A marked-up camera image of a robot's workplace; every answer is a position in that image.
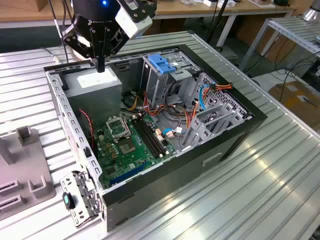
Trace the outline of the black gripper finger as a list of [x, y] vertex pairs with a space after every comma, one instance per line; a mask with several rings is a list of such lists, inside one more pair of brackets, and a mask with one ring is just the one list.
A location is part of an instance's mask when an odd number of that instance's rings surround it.
[[115, 55], [128, 41], [128, 36], [124, 30], [118, 28], [106, 28], [102, 45], [102, 55], [100, 57], [100, 71], [105, 71], [105, 59], [110, 55]]
[[97, 72], [101, 72], [101, 51], [96, 33], [88, 24], [71, 24], [62, 32], [62, 40], [82, 57], [91, 59]]

